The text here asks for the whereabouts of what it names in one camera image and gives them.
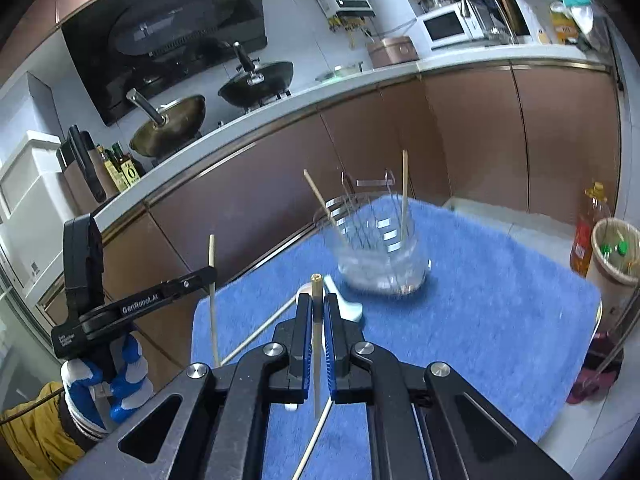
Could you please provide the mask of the left blue white gloved hand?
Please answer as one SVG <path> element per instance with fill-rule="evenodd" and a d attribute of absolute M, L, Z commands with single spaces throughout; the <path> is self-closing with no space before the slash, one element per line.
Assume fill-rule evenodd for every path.
<path fill-rule="evenodd" d="M 120 367 L 111 379 L 101 367 L 83 359 L 65 361 L 61 367 L 66 414 L 93 442 L 103 440 L 154 394 L 140 342 L 131 334 L 119 342 Z"/>

